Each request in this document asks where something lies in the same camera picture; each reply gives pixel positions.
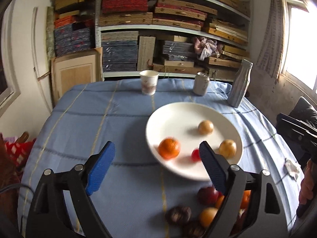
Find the bottle cap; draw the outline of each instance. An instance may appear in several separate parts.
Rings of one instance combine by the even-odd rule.
[[[241,66],[242,67],[248,67],[248,68],[251,69],[252,66],[253,66],[253,63],[249,62],[248,60],[243,59],[242,62],[241,62]]]

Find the white cup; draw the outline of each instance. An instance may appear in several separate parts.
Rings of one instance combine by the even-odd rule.
[[[140,72],[142,93],[145,95],[154,95],[158,84],[158,72],[145,70]]]

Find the blue tablecloth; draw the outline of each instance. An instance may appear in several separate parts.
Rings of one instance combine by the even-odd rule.
[[[183,204],[193,215],[202,210],[195,195],[205,182],[187,180],[162,168],[145,141],[151,113],[172,102],[195,102],[214,108],[239,131],[244,145],[240,167],[259,173],[268,169],[283,201],[288,228],[295,221],[303,173],[295,181],[287,174],[285,159],[296,161],[272,124],[244,98],[238,109],[228,106],[231,85],[210,82],[204,97],[192,93],[194,80],[159,80],[154,96],[143,95],[139,79],[105,81],[74,86],[60,99],[43,126],[26,164],[22,182],[34,189],[47,168],[70,170],[99,153],[111,140],[116,156],[99,189],[91,196],[113,237],[163,238],[180,234],[167,226],[163,209]],[[82,232],[69,196],[66,204],[75,230]],[[27,220],[32,195],[20,189],[18,217]]]

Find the can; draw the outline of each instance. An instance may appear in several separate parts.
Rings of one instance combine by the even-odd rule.
[[[193,92],[199,96],[204,96],[207,93],[209,85],[209,76],[203,72],[196,74]]]

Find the plate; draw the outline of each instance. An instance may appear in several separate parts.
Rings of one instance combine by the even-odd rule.
[[[214,131],[210,135],[201,135],[198,125],[203,120],[212,121]],[[239,164],[242,157],[242,140],[234,125],[216,110],[201,104],[177,102],[162,106],[149,118],[145,136],[154,157],[167,169],[188,179],[210,181],[201,161],[191,161],[191,153],[204,140],[218,153],[219,145],[225,139],[234,140],[237,152],[228,159],[229,164]],[[171,160],[164,160],[157,152],[160,142],[174,137],[181,144],[180,154]]]

